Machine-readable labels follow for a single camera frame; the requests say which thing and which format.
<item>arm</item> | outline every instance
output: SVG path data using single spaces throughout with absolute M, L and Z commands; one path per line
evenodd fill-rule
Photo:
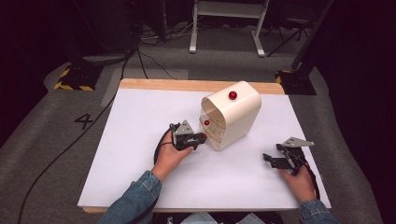
M 300 218 L 304 224 L 338 223 L 323 202 L 317 200 L 311 176 L 305 166 L 300 168 L 296 176 L 290 175 L 285 170 L 279 169 L 278 171 L 301 204 Z
M 172 142 L 172 132 L 163 139 L 163 143 Z M 193 151 L 193 147 L 178 151 L 172 144 L 161 145 L 158 160 L 151 171 L 131 184 L 125 193 L 107 209 L 99 223 L 129 223 L 135 218 L 151 213 L 165 178 L 175 170 L 181 161 Z M 144 216 L 141 222 L 149 223 L 151 216 Z

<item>hand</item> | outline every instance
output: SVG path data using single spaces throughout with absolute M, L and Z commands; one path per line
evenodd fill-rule
M 293 192 L 294 196 L 300 203 L 316 199 L 314 185 L 312 184 L 311 175 L 305 166 L 300 168 L 297 175 L 290 175 L 288 172 L 282 169 L 278 169 L 280 175 L 286 180 Z
M 169 132 L 163 139 L 163 143 L 172 142 L 172 132 Z M 151 172 L 154 173 L 163 182 L 165 178 L 175 170 L 180 162 L 187 157 L 192 151 L 193 147 L 188 147 L 181 151 L 175 149 L 172 144 L 164 144 L 161 146 L 158 159 Z

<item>white metal stand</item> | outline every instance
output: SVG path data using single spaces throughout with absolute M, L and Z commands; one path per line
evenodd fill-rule
M 262 28 L 262 22 L 265 18 L 265 13 L 267 11 L 268 2 L 269 0 L 264 0 L 262 5 L 258 5 L 195 0 L 190 53 L 196 52 L 198 15 L 206 15 L 259 19 L 256 31 L 252 31 L 251 34 L 257 49 L 257 53 L 260 57 L 263 57 L 264 50 L 262 49 L 262 43 L 260 42 L 259 34 Z

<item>red ball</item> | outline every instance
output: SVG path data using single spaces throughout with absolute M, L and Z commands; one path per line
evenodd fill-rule
M 228 97 L 230 98 L 230 100 L 236 99 L 237 96 L 238 96 L 238 94 L 236 94 L 236 91 L 230 91 L 230 93 L 228 94 Z

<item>denim sleeve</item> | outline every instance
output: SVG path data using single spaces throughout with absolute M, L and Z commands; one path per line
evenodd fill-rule
M 310 200 L 300 206 L 300 219 L 304 224 L 338 223 L 320 200 Z
M 161 181 L 146 171 L 102 215 L 99 223 L 128 223 L 143 214 L 159 197 Z

